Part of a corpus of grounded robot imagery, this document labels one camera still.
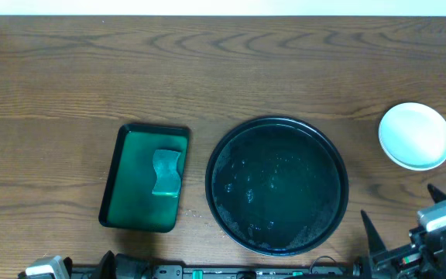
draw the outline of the black tray rim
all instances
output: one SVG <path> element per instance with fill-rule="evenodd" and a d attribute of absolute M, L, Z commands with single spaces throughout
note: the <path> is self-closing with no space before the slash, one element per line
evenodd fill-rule
<path fill-rule="evenodd" d="M 213 199 L 213 193 L 212 193 L 212 173 L 214 164 L 216 163 L 216 160 L 219 157 L 220 152 L 223 150 L 223 148 L 230 142 L 230 140 L 234 139 L 239 134 L 247 131 L 248 129 L 255 128 L 257 126 L 264 126 L 264 125 L 282 125 L 282 126 L 290 126 L 295 129 L 299 129 L 300 131 L 307 133 L 314 137 L 319 144 L 323 146 L 323 148 L 326 149 L 328 154 L 333 159 L 335 166 L 337 167 L 337 171 L 340 178 L 340 184 L 341 184 L 341 193 L 340 193 L 340 201 L 338 210 L 335 213 L 335 217 L 333 218 L 333 221 L 330 223 L 330 225 L 327 227 L 327 229 L 313 242 L 308 243 L 307 245 L 297 247 L 292 250 L 282 250 L 282 251 L 275 251 L 275 250 L 268 250 L 264 249 L 258 246 L 252 246 L 248 243 L 242 241 L 238 236 L 236 236 L 223 222 L 223 219 L 218 214 L 218 211 L 216 209 L 216 205 L 214 203 Z M 340 153 L 336 149 L 335 145 L 319 130 L 316 129 L 311 124 L 298 120 L 293 119 L 287 116 L 264 116 L 259 117 L 256 119 L 251 119 L 247 122 L 244 122 L 240 124 L 239 126 L 236 126 L 234 129 L 230 130 L 218 143 L 218 145 L 214 148 L 213 153 L 211 154 L 211 157 L 208 162 L 208 167 L 206 168 L 206 180 L 205 180 L 205 187 L 206 187 L 206 199 L 208 201 L 209 209 L 211 210 L 211 214 L 213 215 L 214 219 L 216 220 L 216 223 L 220 226 L 220 228 L 225 231 L 225 233 L 232 238 L 236 243 L 240 244 L 241 246 L 245 247 L 246 249 L 249 249 L 253 252 L 260 253 L 265 256 L 294 256 L 301 253 L 306 253 L 308 251 L 311 251 L 312 249 L 320 246 L 324 241 L 326 241 L 331 234 L 338 228 L 340 225 L 340 222 L 342 221 L 345 211 L 347 210 L 347 204 L 348 204 L 348 176 L 347 176 L 347 170 L 345 169 L 345 164 L 343 159 L 340 156 Z"/>

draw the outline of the white wall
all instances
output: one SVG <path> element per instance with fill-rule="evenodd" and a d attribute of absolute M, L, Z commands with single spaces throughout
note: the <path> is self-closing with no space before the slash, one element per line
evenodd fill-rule
<path fill-rule="evenodd" d="M 0 15 L 446 16 L 446 0 L 0 0 Z"/>

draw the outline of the wooden table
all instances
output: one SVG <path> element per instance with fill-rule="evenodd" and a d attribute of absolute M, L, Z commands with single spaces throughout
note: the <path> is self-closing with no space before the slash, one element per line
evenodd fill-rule
<path fill-rule="evenodd" d="M 405 170 L 377 128 L 401 102 L 446 118 L 446 18 L 0 17 L 0 278 L 45 255 L 97 263 L 107 250 L 187 265 L 309 265 L 367 253 L 359 211 L 386 245 L 409 242 L 416 211 L 446 191 L 446 162 Z M 289 115 L 321 129 L 347 167 L 350 200 L 334 235 L 296 257 L 249 252 L 218 227 L 204 172 L 232 127 Z M 188 126 L 175 229 L 98 222 L 118 128 Z"/>

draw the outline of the white bowl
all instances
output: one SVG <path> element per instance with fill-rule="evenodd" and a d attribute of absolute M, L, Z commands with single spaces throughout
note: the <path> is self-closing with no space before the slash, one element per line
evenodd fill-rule
<path fill-rule="evenodd" d="M 446 121 L 426 105 L 394 106 L 381 119 L 378 136 L 386 155 L 409 170 L 430 170 L 446 160 Z"/>

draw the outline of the water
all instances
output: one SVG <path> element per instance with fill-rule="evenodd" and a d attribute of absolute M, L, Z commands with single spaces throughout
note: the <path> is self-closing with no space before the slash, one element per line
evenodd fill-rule
<path fill-rule="evenodd" d="M 334 161 L 312 137 L 286 126 L 260 126 L 234 138 L 221 154 L 213 196 L 225 224 L 242 241 L 267 250 L 294 249 L 331 223 L 340 181 Z"/>

